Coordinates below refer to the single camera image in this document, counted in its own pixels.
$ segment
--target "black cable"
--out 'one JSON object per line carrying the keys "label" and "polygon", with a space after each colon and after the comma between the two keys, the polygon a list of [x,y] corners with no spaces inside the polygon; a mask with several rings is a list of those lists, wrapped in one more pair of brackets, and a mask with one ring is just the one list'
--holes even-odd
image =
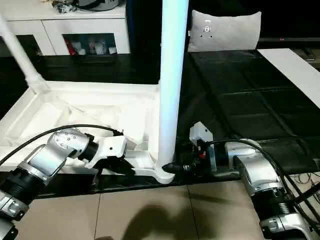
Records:
{"label": "black cable", "polygon": [[[320,222],[320,216],[315,210],[315,208],[310,204],[310,202],[302,195],[302,192],[298,188],[298,186],[295,184],[295,182],[291,179],[291,177],[283,170],[283,168],[271,157],[271,155],[262,149],[261,147],[255,145],[254,143],[247,141],[247,140],[241,140],[241,139],[226,139],[226,140],[214,140],[214,141],[208,141],[206,144],[208,146],[212,144],[224,144],[224,143],[242,143],[249,145],[253,147],[254,149],[258,150],[271,164],[271,166],[274,168],[278,176],[280,177],[284,189],[291,194],[293,197],[294,195],[292,194],[292,191],[290,190],[287,182],[287,180],[290,182],[290,184],[294,187],[294,189],[297,191],[297,193],[302,197],[302,200],[305,202],[305,204],[308,206],[312,214],[315,216],[318,222]],[[320,236],[320,229],[317,227],[317,222],[310,219],[307,214],[303,211],[303,209],[296,203],[296,201],[293,201],[294,207],[298,210],[298,212],[306,219],[306,221],[309,223],[309,225],[314,229],[314,231]]]}
{"label": "black cable", "polygon": [[297,180],[296,178],[294,178],[294,180],[295,180],[298,184],[303,184],[303,185],[308,184],[308,183],[310,182],[310,180],[311,180],[311,173],[307,173],[308,179],[307,179],[307,181],[305,181],[305,182],[303,182],[303,181],[301,180],[301,178],[300,178],[302,174],[303,174],[303,173],[298,174],[298,180]]}
{"label": "black cable", "polygon": [[29,145],[30,143],[34,142],[35,140],[47,135],[47,134],[51,134],[54,133],[56,131],[59,130],[63,130],[63,129],[71,129],[71,128],[94,128],[94,129],[104,129],[107,131],[111,131],[113,132],[113,135],[123,135],[121,132],[114,130],[110,127],[107,126],[100,126],[100,125],[92,125],[92,124],[73,124],[73,125],[65,125],[65,126],[60,126],[60,127],[56,127],[53,128],[51,130],[45,131],[43,133],[38,134],[37,136],[34,136],[33,138],[31,138],[30,140],[26,141],[25,143],[21,144],[20,146],[18,146],[15,150],[13,150],[12,152],[10,152],[8,155],[6,155],[4,158],[2,158],[0,160],[0,166],[2,164],[4,164],[5,161],[7,161],[9,158],[11,158],[14,154],[16,154],[17,152],[19,152],[21,149],[25,148],[27,145]]}
{"label": "black cable", "polygon": [[312,172],[313,175],[316,175],[318,178],[320,178],[320,175],[319,174],[316,174],[314,172]]}

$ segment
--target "white tray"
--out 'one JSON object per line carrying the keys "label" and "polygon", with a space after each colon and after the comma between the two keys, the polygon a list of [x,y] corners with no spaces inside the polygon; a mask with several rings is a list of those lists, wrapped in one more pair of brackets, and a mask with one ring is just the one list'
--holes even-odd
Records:
{"label": "white tray", "polygon": [[[47,94],[35,94],[28,88],[0,120],[0,158],[20,144],[46,130],[70,124],[104,125],[123,130],[128,139],[126,159],[137,175],[155,175],[158,159],[159,92],[158,85],[96,82],[48,81]],[[100,137],[112,133],[95,128],[81,128],[83,133]],[[44,136],[8,159],[0,171],[10,171],[37,146]],[[68,158],[59,173],[92,174],[84,163]],[[102,174],[114,174],[104,170]]]}

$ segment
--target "white pillow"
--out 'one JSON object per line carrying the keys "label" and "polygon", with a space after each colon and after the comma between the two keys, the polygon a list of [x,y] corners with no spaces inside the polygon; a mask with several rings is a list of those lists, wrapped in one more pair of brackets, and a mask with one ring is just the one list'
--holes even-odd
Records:
{"label": "white pillow", "polygon": [[248,16],[211,16],[192,11],[188,52],[255,49],[261,12]]}

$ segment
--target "white plastic stand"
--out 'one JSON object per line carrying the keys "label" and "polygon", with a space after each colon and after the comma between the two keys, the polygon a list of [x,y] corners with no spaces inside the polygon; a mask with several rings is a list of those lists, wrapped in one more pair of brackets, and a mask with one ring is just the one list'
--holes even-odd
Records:
{"label": "white plastic stand", "polygon": [[159,153],[155,171],[166,182],[174,177],[162,166],[171,163],[175,153],[188,4],[189,0],[162,1]]}

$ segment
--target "tile floor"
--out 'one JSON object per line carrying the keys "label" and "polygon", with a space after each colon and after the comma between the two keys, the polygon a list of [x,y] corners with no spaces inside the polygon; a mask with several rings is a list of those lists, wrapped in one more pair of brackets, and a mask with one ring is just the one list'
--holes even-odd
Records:
{"label": "tile floor", "polygon": [[18,240],[263,240],[240,181],[39,199]]}

